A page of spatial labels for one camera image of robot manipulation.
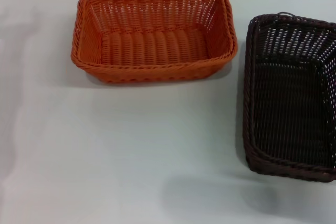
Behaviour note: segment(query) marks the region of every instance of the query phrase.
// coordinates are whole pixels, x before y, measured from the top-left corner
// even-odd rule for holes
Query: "rectangular basket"
[[[287,13],[251,20],[243,122],[251,170],[333,181],[335,96],[336,24]]]
[[[229,0],[79,0],[74,64],[107,83],[208,77],[237,52]]]

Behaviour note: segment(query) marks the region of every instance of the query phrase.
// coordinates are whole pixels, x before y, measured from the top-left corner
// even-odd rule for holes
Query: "dark brown basket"
[[[336,175],[336,24],[287,13],[251,20],[243,138],[257,173],[331,182]]]

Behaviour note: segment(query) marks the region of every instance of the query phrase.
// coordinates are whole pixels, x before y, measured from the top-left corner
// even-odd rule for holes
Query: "table surface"
[[[257,15],[336,22],[336,0],[230,0],[239,40],[207,80],[106,86],[70,60],[78,0],[0,0],[0,224],[334,224],[336,183],[244,161]]]

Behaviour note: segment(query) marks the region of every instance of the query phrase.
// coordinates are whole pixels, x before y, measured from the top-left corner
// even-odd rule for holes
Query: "orange woven basket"
[[[232,60],[229,0],[79,0],[71,58],[107,83],[194,80]]]

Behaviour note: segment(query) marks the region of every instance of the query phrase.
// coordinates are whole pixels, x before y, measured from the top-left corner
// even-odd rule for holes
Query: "basket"
[[[107,83],[208,77],[237,52],[229,0],[79,0],[71,58]]]
[[[251,20],[243,138],[252,171],[333,181],[335,96],[336,24],[287,13]]]

